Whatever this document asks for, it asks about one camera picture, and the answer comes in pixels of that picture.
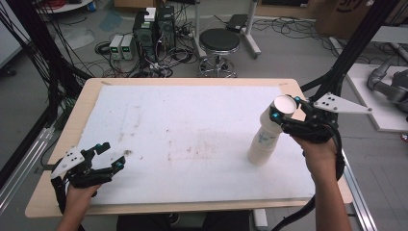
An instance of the black stool seat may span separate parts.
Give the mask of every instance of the black stool seat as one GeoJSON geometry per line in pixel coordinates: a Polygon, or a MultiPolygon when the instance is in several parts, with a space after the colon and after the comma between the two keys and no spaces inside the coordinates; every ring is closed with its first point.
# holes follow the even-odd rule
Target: black stool seat
{"type": "Polygon", "coordinates": [[[211,51],[230,52],[238,48],[240,38],[234,32],[215,28],[201,33],[200,44],[211,51]]]}

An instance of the cardboard box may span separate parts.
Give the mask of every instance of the cardboard box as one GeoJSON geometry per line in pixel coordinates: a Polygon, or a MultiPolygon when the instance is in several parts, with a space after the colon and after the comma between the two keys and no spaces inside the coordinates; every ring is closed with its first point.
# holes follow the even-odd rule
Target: cardboard box
{"type": "Polygon", "coordinates": [[[350,39],[370,8],[370,0],[326,0],[316,19],[316,30],[322,36],[350,39]]]}
{"type": "Polygon", "coordinates": [[[152,8],[159,7],[166,0],[115,0],[115,7],[120,8],[152,8]]]}

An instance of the power supply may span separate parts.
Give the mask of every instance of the power supply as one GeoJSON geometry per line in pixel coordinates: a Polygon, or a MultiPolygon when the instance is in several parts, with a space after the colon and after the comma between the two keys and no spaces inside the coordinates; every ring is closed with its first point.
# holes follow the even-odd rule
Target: power supply
{"type": "Polygon", "coordinates": [[[158,40],[158,29],[156,21],[145,21],[145,11],[136,14],[133,26],[133,35],[137,44],[139,56],[143,56],[149,62],[157,62],[156,43],[158,40]]]}
{"type": "Polygon", "coordinates": [[[175,25],[174,25],[174,7],[165,6],[157,9],[157,21],[159,24],[159,33],[161,34],[162,46],[173,48],[176,46],[175,25]]]}
{"type": "Polygon", "coordinates": [[[122,49],[123,59],[133,60],[136,52],[135,39],[133,38],[133,36],[132,35],[124,36],[120,47],[122,49]]]}
{"type": "Polygon", "coordinates": [[[112,58],[114,60],[122,60],[122,49],[120,49],[120,44],[122,43],[123,36],[115,36],[112,40],[109,48],[111,49],[112,58]]]}

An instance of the human hand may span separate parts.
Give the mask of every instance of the human hand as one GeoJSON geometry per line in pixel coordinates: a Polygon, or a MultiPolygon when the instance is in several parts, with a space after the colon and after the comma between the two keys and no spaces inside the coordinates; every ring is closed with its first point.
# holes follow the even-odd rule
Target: human hand
{"type": "Polygon", "coordinates": [[[68,186],[64,215],[57,227],[58,231],[78,230],[87,213],[92,195],[100,187],[101,185],[95,185],[85,189],[77,189],[72,185],[68,186]]]}
{"type": "Polygon", "coordinates": [[[306,166],[315,183],[336,180],[336,145],[333,139],[326,143],[313,143],[293,137],[306,157],[306,166]]]}

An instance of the stool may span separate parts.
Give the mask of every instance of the stool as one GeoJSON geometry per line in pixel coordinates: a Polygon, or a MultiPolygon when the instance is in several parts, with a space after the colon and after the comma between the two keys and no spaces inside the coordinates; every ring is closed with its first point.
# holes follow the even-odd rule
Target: stool
{"type": "Polygon", "coordinates": [[[207,54],[214,55],[200,62],[199,75],[208,76],[209,73],[214,72],[216,77],[237,77],[234,64],[221,58],[238,50],[240,38],[237,34],[220,28],[210,29],[201,33],[199,44],[207,54]]]}

